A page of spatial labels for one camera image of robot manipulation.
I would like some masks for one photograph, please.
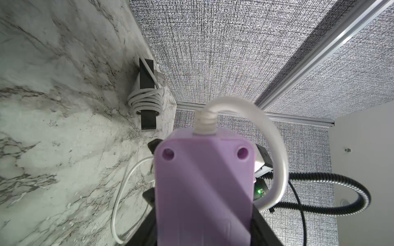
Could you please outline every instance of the white marble wall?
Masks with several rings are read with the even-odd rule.
[[[0,2],[0,244],[114,245],[109,221],[128,163],[172,131],[126,106],[136,50],[152,58],[127,0]],[[150,164],[130,179],[117,228],[145,209]]]

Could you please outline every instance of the screw hole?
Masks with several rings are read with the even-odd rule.
[[[163,158],[170,161],[174,158],[174,152],[171,149],[165,149],[163,151]]]
[[[237,152],[237,156],[238,158],[240,158],[241,160],[246,159],[246,157],[248,156],[249,152],[247,150],[247,148],[240,148]]]

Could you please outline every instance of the black cable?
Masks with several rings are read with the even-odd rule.
[[[304,210],[302,209],[301,201],[299,200],[298,194],[297,194],[293,184],[290,182],[290,180],[289,180],[289,185],[293,190],[295,198],[297,199],[297,202],[298,202],[299,211],[301,212],[302,227],[304,229],[304,246],[307,246],[307,223],[305,222]]]
[[[272,172],[269,172],[263,175],[262,178],[272,179],[272,176],[273,176]],[[304,212],[307,213],[314,213],[320,215],[333,215],[333,216],[353,215],[365,210],[371,204],[371,194],[362,184],[351,178],[339,174],[332,174],[325,172],[313,172],[313,173],[294,172],[294,173],[289,173],[289,180],[335,183],[349,187],[359,194],[359,197],[355,202],[342,207],[316,207],[309,205],[301,205]],[[274,208],[300,210],[298,204],[292,202],[278,202],[274,206]]]

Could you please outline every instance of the purple plastic housing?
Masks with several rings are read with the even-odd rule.
[[[154,152],[158,246],[249,246],[255,159],[228,129],[174,130]]]

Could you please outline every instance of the coiled white cable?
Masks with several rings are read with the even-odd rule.
[[[268,143],[273,159],[273,184],[266,196],[254,201],[259,211],[267,210],[281,200],[289,179],[288,158],[282,137],[272,121],[256,105],[231,96],[215,98],[200,112],[196,112],[194,133],[215,134],[217,114],[223,111],[239,113],[250,119]]]
[[[137,162],[137,164],[134,165],[134,167],[132,167],[132,168],[130,169],[130,171],[127,173],[127,175],[123,178],[121,187],[120,187],[119,192],[118,192],[118,195],[116,196],[115,205],[113,206],[113,210],[112,210],[111,234],[112,234],[112,237],[115,239],[115,241],[116,241],[118,244],[124,244],[124,243],[125,243],[125,241],[124,241],[123,239],[120,239],[120,238],[118,237],[118,235],[116,234],[116,229],[115,229],[116,212],[117,212],[117,210],[118,210],[119,202],[120,202],[120,200],[121,200],[121,198],[122,198],[122,194],[123,194],[123,192],[124,192],[124,190],[125,190],[125,188],[126,188],[126,184],[127,184],[128,180],[129,180],[131,174],[132,174],[132,173],[134,172],[134,170],[137,169],[137,167],[139,167],[142,163],[144,163],[144,162],[146,162],[146,161],[149,161],[149,160],[153,160],[153,156],[146,157],[146,158],[140,160],[139,162]],[[146,211],[147,211],[147,208],[145,209],[145,212],[141,215],[141,217],[139,218],[139,220],[131,227],[130,230],[132,230],[134,227],[136,227],[137,225],[140,224],[140,222],[142,221],[143,216],[145,215],[145,213],[146,213]]]
[[[156,88],[146,88],[146,89],[138,89],[134,90],[127,97],[127,104],[132,108],[134,114],[140,112],[141,110],[154,110],[161,114],[162,110],[162,102],[164,95],[164,88],[159,87],[159,83],[155,75],[153,74],[151,68],[148,66],[145,59],[138,53],[139,58],[141,59],[144,67],[148,71],[149,75],[152,77],[153,82]]]

